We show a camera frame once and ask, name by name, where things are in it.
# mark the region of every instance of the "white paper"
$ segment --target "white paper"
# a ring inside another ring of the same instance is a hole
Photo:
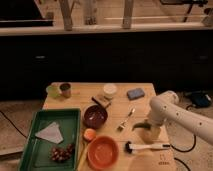
[[[46,128],[35,134],[36,137],[59,144],[63,141],[63,137],[61,135],[59,124],[56,122],[51,123]]]

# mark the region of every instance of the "white cup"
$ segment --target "white cup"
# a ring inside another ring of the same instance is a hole
[[[104,97],[111,100],[117,92],[117,87],[113,83],[107,83],[103,87],[103,92]]]

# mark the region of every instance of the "orange bowl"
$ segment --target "orange bowl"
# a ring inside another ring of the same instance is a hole
[[[92,169],[107,169],[114,165],[118,159],[118,145],[108,136],[99,136],[89,144],[87,156],[89,166]]]

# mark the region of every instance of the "cabinet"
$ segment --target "cabinet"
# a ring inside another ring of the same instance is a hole
[[[0,98],[45,96],[51,82],[152,82],[210,89],[212,30],[0,37]]]

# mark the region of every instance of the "brown bowl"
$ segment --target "brown bowl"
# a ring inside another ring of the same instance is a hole
[[[106,109],[99,105],[93,105],[84,113],[83,122],[89,128],[98,129],[106,122],[107,117]]]

